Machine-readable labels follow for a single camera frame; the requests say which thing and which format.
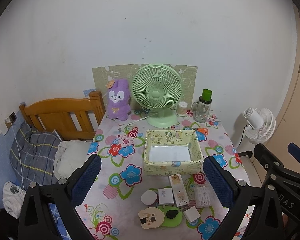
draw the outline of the green jar lid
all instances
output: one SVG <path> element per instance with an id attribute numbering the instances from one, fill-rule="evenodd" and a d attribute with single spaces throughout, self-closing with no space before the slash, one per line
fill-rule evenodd
<path id="1" fill-rule="evenodd" d="M 211 100 L 212 91 L 209 89 L 202 90 L 202 100 L 210 101 Z"/>

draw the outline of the floral tablecloth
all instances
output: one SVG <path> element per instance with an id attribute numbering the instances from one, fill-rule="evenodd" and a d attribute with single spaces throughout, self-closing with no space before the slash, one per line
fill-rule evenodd
<path id="1" fill-rule="evenodd" d="M 147 208 L 140 200 L 141 195 L 149 189 L 157 192 L 159 188 L 170 186 L 167 176 L 148 176 L 143 172 L 146 131 L 155 128 L 146 120 L 127 124 L 144 116 L 144 112 L 135 110 L 126 121 L 103 117 L 88 152 L 102 158 L 102 167 L 83 204 L 76 207 L 79 216 L 94 238 L 100 240 L 209 239 L 228 212 L 214 192 L 212 206 L 199 209 L 201 217 L 192 223 L 183 217 L 175 228 L 145 230 L 141 227 L 138 212 Z M 237 180 L 249 183 L 240 157 L 213 111 L 208 122 L 197 123 L 188 110 L 185 117 L 178 117 L 171 129 L 190 127 L 206 128 L 205 133 L 196 131 L 204 157 L 213 155 Z M 209 182 L 202 172 L 182 175 L 182 178 L 189 195 L 189 207 L 194 206 L 194 185 Z M 250 212 L 252 210 L 247 211 L 236 234 L 238 237 L 243 234 Z"/>

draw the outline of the wooden bed headboard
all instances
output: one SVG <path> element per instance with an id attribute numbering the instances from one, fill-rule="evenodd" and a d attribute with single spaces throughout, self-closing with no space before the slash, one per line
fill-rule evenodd
<path id="1" fill-rule="evenodd" d="M 38 131 L 44 131 L 42 122 L 47 131 L 57 130 L 64 140 L 92 140 L 95 131 L 88 111 L 94 112 L 98 125 L 106 111 L 100 91 L 90 92 L 89 97 L 90 99 L 53 98 L 30 106 L 22 104 L 19 108 L 26 122 L 35 126 Z M 78 131 L 75 127 L 70 112 L 75 113 L 82 131 Z"/>

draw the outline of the screw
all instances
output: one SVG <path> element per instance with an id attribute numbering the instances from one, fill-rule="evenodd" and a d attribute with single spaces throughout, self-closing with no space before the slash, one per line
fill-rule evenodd
<path id="1" fill-rule="evenodd" d="M 58 183 L 61 184 L 61 185 L 65 184 L 66 182 L 67 182 L 66 178 L 61 178 L 61 179 L 58 180 Z"/>
<path id="2" fill-rule="evenodd" d="M 274 190 L 275 189 L 274 186 L 271 185 L 271 184 L 268 185 L 268 188 L 269 188 L 269 190 Z"/>
<path id="3" fill-rule="evenodd" d="M 238 181 L 238 184 L 239 184 L 240 186 L 242 186 L 242 187 L 244 187 L 244 186 L 247 185 L 247 183 L 246 183 L 243 179 L 240 179 L 240 180 Z"/>
<path id="4" fill-rule="evenodd" d="M 35 185 L 37 185 L 37 183 L 35 183 L 34 181 L 30 183 L 29 187 L 35 187 Z"/>

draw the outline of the plaid blanket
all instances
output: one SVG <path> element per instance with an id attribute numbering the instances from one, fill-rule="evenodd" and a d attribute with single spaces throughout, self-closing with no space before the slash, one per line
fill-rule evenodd
<path id="1" fill-rule="evenodd" d="M 59 143 L 60 139 L 54 134 L 38 132 L 26 122 L 21 124 L 10 150 L 10 163 L 25 190 L 32 181 L 39 185 L 57 182 L 53 162 Z"/>

